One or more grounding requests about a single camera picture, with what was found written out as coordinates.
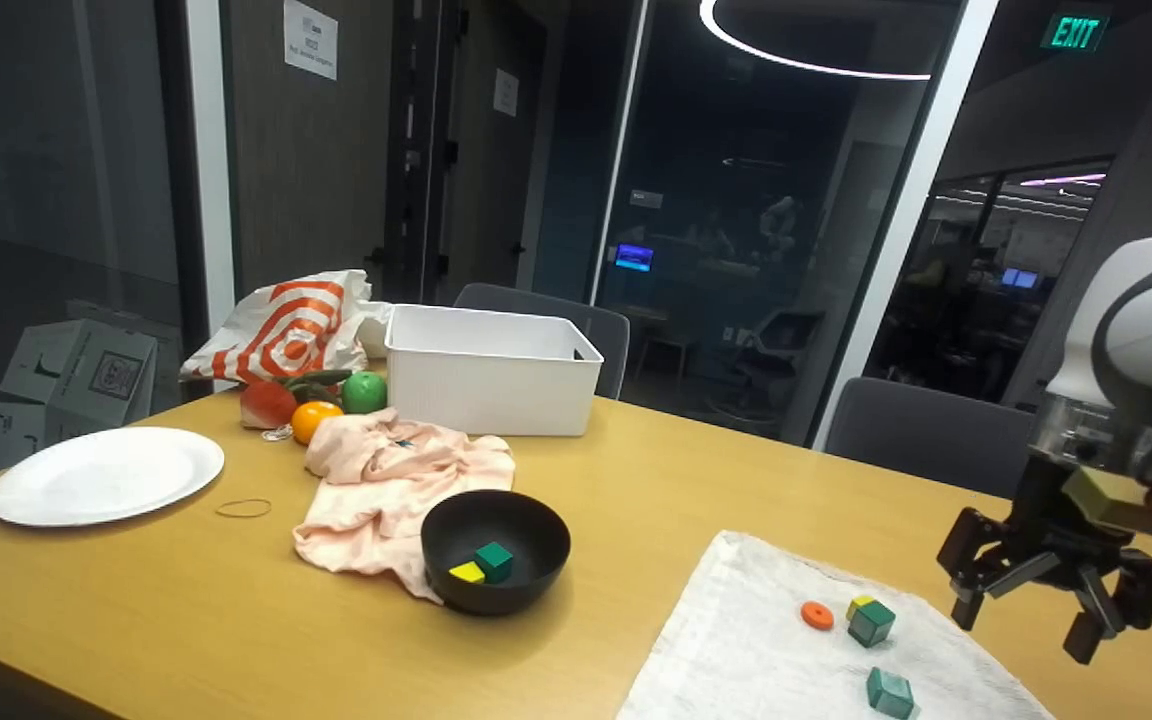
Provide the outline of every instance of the exit sign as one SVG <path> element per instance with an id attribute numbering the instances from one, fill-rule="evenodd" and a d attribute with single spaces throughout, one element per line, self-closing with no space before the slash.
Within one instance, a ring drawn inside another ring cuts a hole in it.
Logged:
<path id="1" fill-rule="evenodd" d="M 1109 28 L 1105 14 L 1061 14 L 1049 25 L 1043 48 L 1050 51 L 1094 51 Z"/>

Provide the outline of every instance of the black bowl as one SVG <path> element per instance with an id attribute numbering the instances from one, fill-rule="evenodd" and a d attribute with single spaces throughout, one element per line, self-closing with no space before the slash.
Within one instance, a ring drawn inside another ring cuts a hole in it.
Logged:
<path id="1" fill-rule="evenodd" d="M 465 586 L 454 565 L 483 545 L 511 553 L 511 571 L 487 586 Z M 427 509 L 419 523 L 419 553 L 427 587 L 460 612 L 506 615 L 526 610 L 558 576 L 573 534 L 549 506 L 518 493 L 460 493 Z"/>

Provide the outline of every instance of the wooden table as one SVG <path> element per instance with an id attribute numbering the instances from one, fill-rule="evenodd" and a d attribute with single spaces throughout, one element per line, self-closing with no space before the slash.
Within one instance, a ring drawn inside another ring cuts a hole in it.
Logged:
<path id="1" fill-rule="evenodd" d="M 583 442 L 514 442 L 514 490 L 577 548 L 532 612 L 473 622 L 397 582 L 308 568 L 299 449 L 235 426 L 232 397 L 146 426 L 223 446 L 223 477 L 169 513 L 28 534 L 0 523 L 0 674 L 66 714 L 114 715 L 617 715 L 693 565 L 720 527 L 953 603 L 936 548 L 963 506 L 998 501 L 594 399 Z M 266 515 L 235 520 L 235 501 Z M 1152 715 L 1152 632 L 1078 670 L 1076 602 L 986 602 L 977 641 L 1056 715 Z"/>

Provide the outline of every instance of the white container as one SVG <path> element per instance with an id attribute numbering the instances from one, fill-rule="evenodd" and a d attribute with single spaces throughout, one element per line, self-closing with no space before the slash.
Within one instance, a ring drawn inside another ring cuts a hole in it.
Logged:
<path id="1" fill-rule="evenodd" d="M 490 438 L 581 438 L 602 357 L 564 316 L 397 308 L 382 332 L 389 405 Z"/>

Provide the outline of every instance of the pink cloth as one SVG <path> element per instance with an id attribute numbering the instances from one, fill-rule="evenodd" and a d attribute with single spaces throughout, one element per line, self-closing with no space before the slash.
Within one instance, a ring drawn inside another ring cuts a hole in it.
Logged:
<path id="1" fill-rule="evenodd" d="M 440 426 L 406 426 L 397 412 L 324 421 L 305 453 L 318 477 L 297 553 L 326 571 L 397 571 L 410 595 L 434 602 L 423 582 L 419 520 L 454 493 L 511 490 L 511 455 L 499 438 L 465 438 Z"/>

